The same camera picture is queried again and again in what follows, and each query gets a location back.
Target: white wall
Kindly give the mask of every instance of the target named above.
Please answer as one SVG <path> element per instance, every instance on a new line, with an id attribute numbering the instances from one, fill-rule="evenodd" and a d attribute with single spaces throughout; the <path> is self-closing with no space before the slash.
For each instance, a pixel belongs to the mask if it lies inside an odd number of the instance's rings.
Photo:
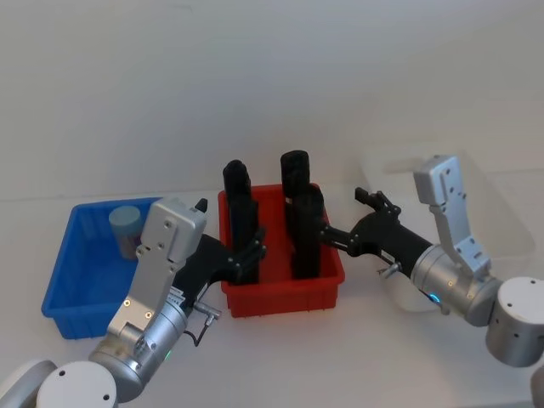
<path id="1" fill-rule="evenodd" d="M 532 3 L 2 0 L 0 199 L 219 187 L 236 157 L 273 182 L 298 147 L 331 182 L 369 141 L 534 137 Z"/>

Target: blue light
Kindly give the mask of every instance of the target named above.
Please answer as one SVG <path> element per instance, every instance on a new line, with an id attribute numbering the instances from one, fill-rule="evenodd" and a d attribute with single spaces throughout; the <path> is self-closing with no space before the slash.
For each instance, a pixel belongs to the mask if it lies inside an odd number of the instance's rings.
<path id="1" fill-rule="evenodd" d="M 433 302 L 440 303 L 440 298 L 436 296 L 434 293 L 431 293 L 428 296 L 433 300 Z"/>

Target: table surface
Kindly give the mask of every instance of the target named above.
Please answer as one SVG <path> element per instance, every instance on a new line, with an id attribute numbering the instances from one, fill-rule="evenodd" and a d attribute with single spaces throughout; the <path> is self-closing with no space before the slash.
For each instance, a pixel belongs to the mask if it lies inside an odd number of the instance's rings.
<path id="1" fill-rule="evenodd" d="M 535 238 L 527 275 L 544 278 L 544 171 L 491 179 Z M 354 186 L 322 187 L 331 222 L 350 228 L 364 213 L 352 200 Z M 210 201 L 207 233 L 217 236 L 217 192 L 182 194 L 187 203 L 201 196 Z M 36 357 L 58 365 L 84 360 L 99 341 L 64 340 L 40 308 L 70 210 L 106 198 L 0 201 L 0 378 Z M 206 300 L 224 311 L 221 320 L 199 348 L 182 337 L 144 393 L 125 406 L 435 408 L 530 399 L 534 368 L 494 360 L 485 329 L 452 315 L 403 312 L 384 293 L 376 259 L 343 255 L 346 281 L 332 310 L 232 319 L 224 294 L 212 287 Z M 191 317 L 190 328 L 200 327 Z"/>

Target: red plastic bin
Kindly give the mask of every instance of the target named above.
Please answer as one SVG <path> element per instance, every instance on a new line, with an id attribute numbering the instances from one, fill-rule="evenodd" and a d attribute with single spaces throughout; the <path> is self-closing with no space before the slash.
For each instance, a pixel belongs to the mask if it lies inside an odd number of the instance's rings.
<path id="1" fill-rule="evenodd" d="M 258 201 L 259 224 L 266 228 L 264 245 L 267 253 L 260 264 L 258 284 L 236 286 L 222 283 L 232 317 L 334 308 L 338 285 L 345 277 L 338 251 L 321 246 L 320 277 L 294 280 L 292 244 L 286 231 L 285 198 L 281 184 L 252 187 L 252 197 Z M 219 193 L 218 201 L 220 239 L 230 247 L 229 207 L 224 191 Z"/>

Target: blue plastic bin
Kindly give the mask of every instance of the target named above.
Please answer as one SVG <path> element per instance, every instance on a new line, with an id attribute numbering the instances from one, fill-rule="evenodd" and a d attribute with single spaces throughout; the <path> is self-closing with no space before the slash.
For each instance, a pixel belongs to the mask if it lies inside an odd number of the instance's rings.
<path id="1" fill-rule="evenodd" d="M 64 338 L 104 336 L 128 294 L 137 261 L 123 259 L 108 216 L 119 206 L 136 206 L 147 218 L 158 198 L 102 201 L 72 209 L 42 304 Z"/>

